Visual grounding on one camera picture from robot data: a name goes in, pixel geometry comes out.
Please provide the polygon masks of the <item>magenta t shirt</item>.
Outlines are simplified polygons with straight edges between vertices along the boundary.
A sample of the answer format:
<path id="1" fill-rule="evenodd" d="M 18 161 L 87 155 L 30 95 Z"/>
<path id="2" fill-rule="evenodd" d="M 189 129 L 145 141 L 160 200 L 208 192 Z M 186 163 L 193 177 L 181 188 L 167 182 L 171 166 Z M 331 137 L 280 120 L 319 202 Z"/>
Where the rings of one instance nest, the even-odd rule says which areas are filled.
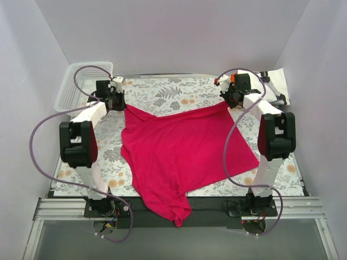
<path id="1" fill-rule="evenodd" d="M 220 102 L 168 116 L 124 112 L 121 155 L 144 204 L 177 227 L 191 214 L 187 193 L 250 171 L 259 161 Z"/>

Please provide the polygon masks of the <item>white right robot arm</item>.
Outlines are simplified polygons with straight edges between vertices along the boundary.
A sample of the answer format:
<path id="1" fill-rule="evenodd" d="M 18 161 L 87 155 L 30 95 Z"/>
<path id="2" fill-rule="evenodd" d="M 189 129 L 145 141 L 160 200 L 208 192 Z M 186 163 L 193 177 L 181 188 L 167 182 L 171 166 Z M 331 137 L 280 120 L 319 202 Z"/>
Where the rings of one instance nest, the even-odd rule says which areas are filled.
<path id="1" fill-rule="evenodd" d="M 272 106 L 263 91 L 253 89 L 249 73 L 220 75 L 214 81 L 221 88 L 222 97 L 230 108 L 241 106 L 259 121 L 258 150 L 260 163 L 254 181 L 246 185 L 244 198 L 232 204 L 231 212 L 236 216 L 265 214 L 275 211 L 274 182 L 280 167 L 296 148 L 295 116 Z"/>

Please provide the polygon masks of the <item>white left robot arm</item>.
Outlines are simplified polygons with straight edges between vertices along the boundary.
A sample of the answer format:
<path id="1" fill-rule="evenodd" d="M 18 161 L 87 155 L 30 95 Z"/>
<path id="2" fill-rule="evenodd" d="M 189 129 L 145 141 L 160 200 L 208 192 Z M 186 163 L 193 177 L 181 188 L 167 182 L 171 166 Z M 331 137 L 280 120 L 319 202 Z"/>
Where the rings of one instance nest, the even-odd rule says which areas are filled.
<path id="1" fill-rule="evenodd" d="M 76 171 L 84 185 L 92 188 L 85 200 L 92 211 L 104 217 L 115 212 L 115 203 L 107 197 L 111 190 L 97 168 L 98 145 L 94 127 L 109 111 L 126 108 L 123 84 L 124 78 L 120 76 L 98 80 L 96 91 L 88 97 L 89 107 L 71 121 L 59 125 L 61 159 Z"/>

